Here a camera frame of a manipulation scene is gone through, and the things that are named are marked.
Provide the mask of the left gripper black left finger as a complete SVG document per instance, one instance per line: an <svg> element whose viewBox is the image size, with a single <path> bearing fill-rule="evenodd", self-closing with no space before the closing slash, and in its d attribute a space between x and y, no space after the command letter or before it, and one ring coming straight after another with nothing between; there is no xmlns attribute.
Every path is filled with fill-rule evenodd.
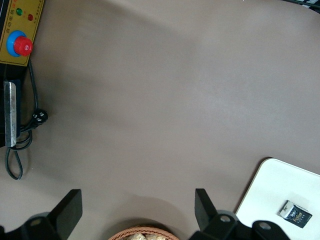
<svg viewBox="0 0 320 240"><path fill-rule="evenodd" d="M82 191L72 189L47 215L28 219L17 229L5 232L2 240L67 240L83 215Z"/></svg>

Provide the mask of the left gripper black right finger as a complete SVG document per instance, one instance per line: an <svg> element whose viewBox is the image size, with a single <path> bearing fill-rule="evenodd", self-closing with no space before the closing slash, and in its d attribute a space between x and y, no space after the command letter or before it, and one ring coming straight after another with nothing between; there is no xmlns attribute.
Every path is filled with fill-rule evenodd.
<svg viewBox="0 0 320 240"><path fill-rule="evenodd" d="M288 240L287 234L277 224L257 220L251 227L240 222L227 210L217 210L207 192L197 188L194 194L194 214L199 230L191 240Z"/></svg>

